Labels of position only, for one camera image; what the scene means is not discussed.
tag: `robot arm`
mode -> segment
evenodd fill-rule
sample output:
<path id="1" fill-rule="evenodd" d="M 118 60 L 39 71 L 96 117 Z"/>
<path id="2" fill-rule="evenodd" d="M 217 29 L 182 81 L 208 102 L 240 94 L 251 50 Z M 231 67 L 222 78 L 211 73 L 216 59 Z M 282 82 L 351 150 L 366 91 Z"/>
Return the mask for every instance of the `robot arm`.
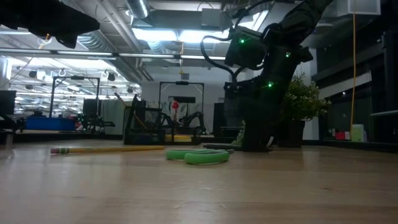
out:
<path id="1" fill-rule="evenodd" d="M 258 2 L 248 10 L 268 2 Z M 288 89 L 297 65 L 313 59 L 308 47 L 300 44 L 313 32 L 323 11 L 332 0 L 305 0 L 291 10 L 278 24 L 269 25 L 262 33 L 245 27 L 231 29 L 231 40 L 226 54 L 225 64 L 241 66 L 237 72 L 218 65 L 207 57 L 203 41 L 201 52 L 212 65 L 222 68 L 232 75 L 233 82 L 226 83 L 226 99 L 242 98 L 241 90 L 255 89 L 251 96 L 240 100 L 239 110 L 246 122 L 242 149 L 244 151 L 263 151 L 272 143 L 276 121 L 279 120 L 279 108 Z M 236 76 L 244 68 L 263 71 L 259 77 L 249 82 L 236 81 Z"/>
<path id="2" fill-rule="evenodd" d="M 292 9 L 279 23 L 282 41 L 291 46 L 300 45 L 313 32 L 332 1 L 306 0 Z"/>

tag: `metal frame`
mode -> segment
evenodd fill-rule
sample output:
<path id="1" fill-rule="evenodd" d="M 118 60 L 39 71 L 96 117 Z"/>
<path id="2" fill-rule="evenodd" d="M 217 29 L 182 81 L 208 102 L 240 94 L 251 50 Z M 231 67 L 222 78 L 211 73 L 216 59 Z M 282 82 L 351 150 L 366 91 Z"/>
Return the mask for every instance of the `metal frame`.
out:
<path id="1" fill-rule="evenodd" d="M 190 82 L 160 82 L 159 83 L 159 109 L 160 109 L 160 101 L 162 99 L 162 85 L 163 84 L 176 84 L 176 85 L 201 85 L 201 112 L 203 113 L 203 108 L 205 105 L 205 84 L 204 83 L 190 83 Z"/>
<path id="2" fill-rule="evenodd" d="M 54 104 L 54 92 L 55 92 L 55 88 L 58 87 L 60 84 L 62 84 L 62 82 L 67 79 L 70 78 L 72 80 L 76 80 L 74 79 L 74 77 L 52 77 L 52 90 L 51 90 L 51 102 L 50 102 L 50 115 L 49 118 L 52 118 L 52 111 L 53 111 L 53 104 Z M 89 80 L 97 80 L 97 91 L 96 91 L 96 100 L 97 100 L 97 113 L 96 116 L 98 116 L 98 104 L 100 102 L 100 98 L 98 97 L 100 94 L 100 78 L 90 78 L 90 77 L 79 77 L 80 80 L 84 80 L 84 79 L 89 79 Z M 62 79 L 61 83 L 55 83 L 57 81 L 57 79 Z"/>

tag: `wooden table surface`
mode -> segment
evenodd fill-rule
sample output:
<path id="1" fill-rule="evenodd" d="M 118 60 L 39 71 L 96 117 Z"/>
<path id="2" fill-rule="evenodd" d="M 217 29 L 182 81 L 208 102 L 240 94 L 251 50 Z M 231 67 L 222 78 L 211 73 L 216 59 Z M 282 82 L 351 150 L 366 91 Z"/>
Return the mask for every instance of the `wooden table surface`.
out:
<path id="1" fill-rule="evenodd" d="M 0 223 L 398 223 L 395 154 L 304 147 L 236 152 L 213 166 L 167 161 L 163 151 L 49 154 L 86 146 L 121 143 L 0 151 Z"/>

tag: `green rubber object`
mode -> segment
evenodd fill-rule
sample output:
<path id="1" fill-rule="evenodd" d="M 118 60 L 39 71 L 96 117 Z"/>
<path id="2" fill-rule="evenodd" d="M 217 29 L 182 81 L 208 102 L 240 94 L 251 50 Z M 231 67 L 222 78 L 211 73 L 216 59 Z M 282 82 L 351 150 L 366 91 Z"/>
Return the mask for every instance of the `green rubber object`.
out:
<path id="1" fill-rule="evenodd" d="M 193 149 L 193 150 L 166 150 L 166 159 L 184 159 L 186 153 L 208 152 L 209 149 Z"/>
<path id="2" fill-rule="evenodd" d="M 184 160 L 188 164 L 220 163 L 229 160 L 229 153 L 220 150 L 186 153 Z"/>

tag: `yellow pencil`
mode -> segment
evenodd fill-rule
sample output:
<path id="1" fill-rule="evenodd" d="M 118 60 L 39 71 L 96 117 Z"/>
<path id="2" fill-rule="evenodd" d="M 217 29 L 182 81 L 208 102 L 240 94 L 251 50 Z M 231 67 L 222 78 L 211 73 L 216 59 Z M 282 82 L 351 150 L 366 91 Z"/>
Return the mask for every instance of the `yellow pencil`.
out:
<path id="1" fill-rule="evenodd" d="M 97 153 L 97 152 L 132 152 L 132 151 L 150 151 L 163 150 L 164 146 L 129 146 L 129 147 L 98 147 L 98 148 L 60 148 L 51 149 L 51 154 L 69 154 L 69 153 Z"/>

